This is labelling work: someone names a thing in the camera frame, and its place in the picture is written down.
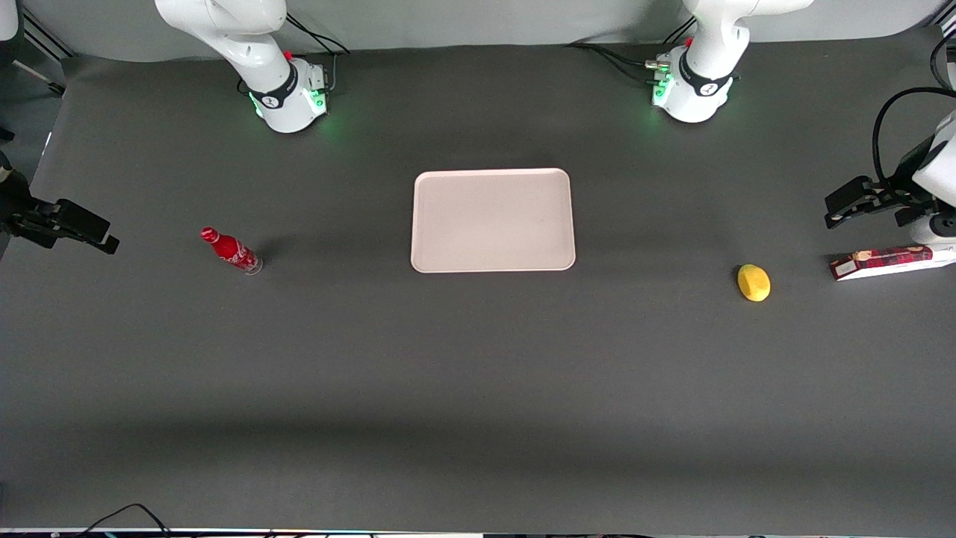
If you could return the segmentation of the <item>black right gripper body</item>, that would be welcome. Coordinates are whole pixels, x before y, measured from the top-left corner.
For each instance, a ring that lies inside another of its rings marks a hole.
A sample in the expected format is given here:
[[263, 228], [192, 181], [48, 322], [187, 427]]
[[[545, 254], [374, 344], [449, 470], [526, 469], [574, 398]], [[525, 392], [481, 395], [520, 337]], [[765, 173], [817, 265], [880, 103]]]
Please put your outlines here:
[[23, 173], [1, 153], [1, 225], [10, 236], [19, 236], [51, 249], [59, 239], [55, 215], [60, 205], [34, 197]]

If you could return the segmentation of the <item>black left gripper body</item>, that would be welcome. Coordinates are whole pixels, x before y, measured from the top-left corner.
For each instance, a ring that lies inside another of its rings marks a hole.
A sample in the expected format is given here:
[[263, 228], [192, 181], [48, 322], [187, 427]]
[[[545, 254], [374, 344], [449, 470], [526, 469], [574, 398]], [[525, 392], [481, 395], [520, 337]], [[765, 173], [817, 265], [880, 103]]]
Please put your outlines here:
[[914, 223], [921, 217], [930, 217], [938, 212], [936, 197], [911, 180], [902, 182], [863, 181], [864, 202], [857, 206], [861, 214], [895, 212], [898, 227]]

